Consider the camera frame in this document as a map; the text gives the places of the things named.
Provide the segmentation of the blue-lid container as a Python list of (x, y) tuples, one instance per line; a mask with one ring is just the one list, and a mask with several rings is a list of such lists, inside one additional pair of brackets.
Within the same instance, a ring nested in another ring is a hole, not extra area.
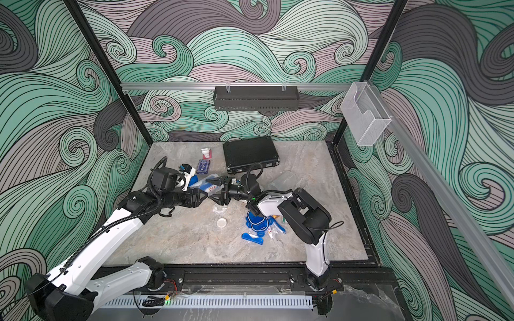
[(218, 174), (211, 174), (207, 177), (204, 177), (203, 179), (199, 179), (198, 182), (190, 185), (190, 188), (195, 189), (198, 188), (204, 192), (206, 192), (208, 195), (213, 195), (216, 193), (219, 193), (222, 190), (222, 186), (215, 185), (213, 183), (210, 183), (210, 179), (218, 179), (220, 176)]
[(268, 184), (267, 189), (286, 191), (294, 189), (299, 182), (298, 176), (291, 171), (285, 171)]

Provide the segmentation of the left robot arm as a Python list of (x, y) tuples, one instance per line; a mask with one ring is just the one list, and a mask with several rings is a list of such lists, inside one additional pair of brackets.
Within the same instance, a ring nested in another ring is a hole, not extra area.
[(166, 278), (164, 266), (149, 256), (104, 277), (95, 278), (95, 274), (130, 235), (162, 209), (196, 208), (207, 197), (198, 188), (156, 195), (130, 193), (68, 259), (46, 275), (34, 274), (26, 282), (33, 312), (43, 320), (87, 320), (101, 306), (131, 290), (161, 290)]

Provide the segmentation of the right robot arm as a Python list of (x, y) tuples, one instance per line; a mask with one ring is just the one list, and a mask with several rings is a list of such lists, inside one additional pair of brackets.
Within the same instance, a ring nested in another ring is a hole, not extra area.
[(245, 201), (248, 212), (262, 218), (285, 218), (294, 234), (305, 244), (307, 284), (315, 291), (323, 290), (329, 279), (330, 262), (325, 251), (327, 232), (331, 229), (331, 215), (303, 188), (262, 190), (257, 176), (247, 174), (241, 180), (223, 176), (207, 180), (221, 188), (210, 197), (221, 206), (231, 200)]

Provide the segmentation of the dark blue small box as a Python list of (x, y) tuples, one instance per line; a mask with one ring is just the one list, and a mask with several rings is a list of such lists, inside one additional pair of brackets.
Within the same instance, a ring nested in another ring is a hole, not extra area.
[(209, 173), (209, 170), (210, 170), (210, 164), (211, 164), (211, 160), (210, 159), (202, 159), (199, 161), (198, 163), (198, 168), (196, 169), (196, 173), (198, 175), (207, 175)]

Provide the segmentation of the round white soap disc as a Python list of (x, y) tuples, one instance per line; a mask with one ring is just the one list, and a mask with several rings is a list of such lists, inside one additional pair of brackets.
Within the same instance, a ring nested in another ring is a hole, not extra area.
[(227, 223), (228, 221), (225, 219), (225, 218), (219, 218), (216, 222), (216, 225), (219, 227), (219, 228), (225, 228), (227, 226)]

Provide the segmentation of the black hard case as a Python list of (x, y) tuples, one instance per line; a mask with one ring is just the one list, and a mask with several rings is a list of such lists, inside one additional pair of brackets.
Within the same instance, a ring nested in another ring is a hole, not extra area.
[(254, 163), (260, 163), (264, 168), (280, 164), (280, 157), (270, 136), (234, 140), (222, 146), (228, 174), (246, 172)]

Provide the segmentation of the small pink-capped bottle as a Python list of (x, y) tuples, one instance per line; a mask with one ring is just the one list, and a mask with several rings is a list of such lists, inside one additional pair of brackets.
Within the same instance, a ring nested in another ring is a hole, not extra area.
[(202, 155), (204, 160), (210, 160), (212, 158), (212, 153), (210, 148), (202, 148)]

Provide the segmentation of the toothpaste and brush packet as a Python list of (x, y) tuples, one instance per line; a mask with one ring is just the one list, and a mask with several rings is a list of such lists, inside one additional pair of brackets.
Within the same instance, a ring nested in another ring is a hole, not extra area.
[(267, 233), (271, 239), (273, 239), (276, 234), (286, 234), (285, 228), (278, 224), (275, 218), (268, 217), (268, 224)]

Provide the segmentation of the black wall shelf tray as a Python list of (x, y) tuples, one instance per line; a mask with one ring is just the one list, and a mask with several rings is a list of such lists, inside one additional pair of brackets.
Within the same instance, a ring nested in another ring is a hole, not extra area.
[(295, 86), (217, 86), (214, 106), (220, 111), (297, 110), (300, 96)]

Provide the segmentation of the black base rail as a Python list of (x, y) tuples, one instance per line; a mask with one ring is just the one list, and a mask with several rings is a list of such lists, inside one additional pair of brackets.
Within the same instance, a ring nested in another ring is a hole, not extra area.
[[(307, 268), (301, 263), (166, 264), (164, 272), (179, 289), (193, 285), (283, 286), (292, 291), (311, 292)], [(334, 262), (326, 288), (344, 284), (394, 284), (390, 268), (373, 262)]]

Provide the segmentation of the clear acrylic wall holder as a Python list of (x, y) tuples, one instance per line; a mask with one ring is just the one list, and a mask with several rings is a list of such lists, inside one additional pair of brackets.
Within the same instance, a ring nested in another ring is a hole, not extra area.
[(380, 91), (368, 82), (349, 87), (341, 112), (359, 147), (373, 146), (391, 122)]

